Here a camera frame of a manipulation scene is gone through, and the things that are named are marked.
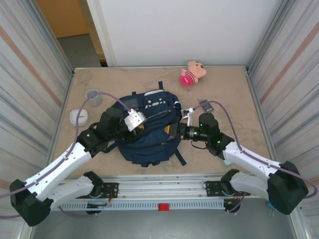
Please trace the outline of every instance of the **corrugated metal wall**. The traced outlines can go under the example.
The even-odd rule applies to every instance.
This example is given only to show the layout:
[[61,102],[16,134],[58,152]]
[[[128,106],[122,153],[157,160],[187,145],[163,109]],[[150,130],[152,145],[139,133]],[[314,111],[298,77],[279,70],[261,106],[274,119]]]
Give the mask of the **corrugated metal wall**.
[[[0,194],[46,166],[72,71],[32,0],[0,1]],[[9,198],[0,215],[16,215]],[[23,222],[0,221],[0,238]]]
[[[319,0],[296,0],[251,72],[279,160],[319,185]],[[319,238],[319,195],[304,200]]]

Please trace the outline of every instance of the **small white box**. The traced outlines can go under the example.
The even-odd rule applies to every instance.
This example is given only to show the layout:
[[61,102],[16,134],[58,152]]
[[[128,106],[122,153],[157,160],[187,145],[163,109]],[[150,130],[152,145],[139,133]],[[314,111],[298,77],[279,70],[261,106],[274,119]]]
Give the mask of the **small white box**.
[[[70,113],[70,122],[74,126],[76,126],[76,116],[78,115],[79,110],[72,110]],[[79,117],[79,126],[84,126],[89,122],[89,115],[85,109],[81,110]]]

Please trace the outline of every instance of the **plush bear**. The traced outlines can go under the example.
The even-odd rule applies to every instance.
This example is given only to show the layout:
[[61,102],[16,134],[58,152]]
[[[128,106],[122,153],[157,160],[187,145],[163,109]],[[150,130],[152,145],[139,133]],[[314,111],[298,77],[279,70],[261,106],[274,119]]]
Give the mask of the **plush bear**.
[[185,86],[190,86],[194,82],[197,83],[198,78],[206,75],[205,67],[198,61],[189,61],[188,70],[182,69],[181,72],[179,81]]

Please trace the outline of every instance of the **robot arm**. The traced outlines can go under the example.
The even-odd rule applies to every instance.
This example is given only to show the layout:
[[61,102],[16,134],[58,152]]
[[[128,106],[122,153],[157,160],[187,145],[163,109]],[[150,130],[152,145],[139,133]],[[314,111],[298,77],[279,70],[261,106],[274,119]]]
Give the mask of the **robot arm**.
[[[129,115],[123,119],[120,110],[107,109],[98,123],[79,134],[71,153],[69,152],[70,146],[36,175],[24,182],[16,179],[11,183],[11,192],[34,183],[28,189],[11,195],[12,206],[32,227],[42,222],[53,209],[61,204],[88,194],[98,196],[101,193],[103,181],[93,172],[85,173],[73,182],[58,185],[77,167],[107,148],[109,141],[119,137],[130,140],[136,134],[135,128],[138,130],[138,126],[145,121],[144,115],[134,110],[131,110]],[[55,168],[54,171],[41,179],[53,168]]]
[[[191,109],[183,111],[183,115],[190,117]],[[293,163],[287,161],[281,164],[245,149],[220,131],[218,121],[211,113],[200,115],[199,127],[185,123],[170,125],[169,134],[184,140],[203,141],[212,155],[236,163],[254,174],[247,175],[234,169],[227,172],[221,179],[226,195],[236,191],[251,193],[265,198],[279,212],[288,215],[308,194],[305,182],[292,175],[300,175]]]

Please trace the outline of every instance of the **backpack handle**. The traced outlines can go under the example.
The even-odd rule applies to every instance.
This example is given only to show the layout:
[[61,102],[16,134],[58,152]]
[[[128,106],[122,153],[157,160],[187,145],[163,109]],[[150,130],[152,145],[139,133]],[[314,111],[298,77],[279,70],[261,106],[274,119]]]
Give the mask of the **backpack handle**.
[[160,89],[160,90],[164,90],[164,88],[163,88],[163,81],[159,81],[159,89]]

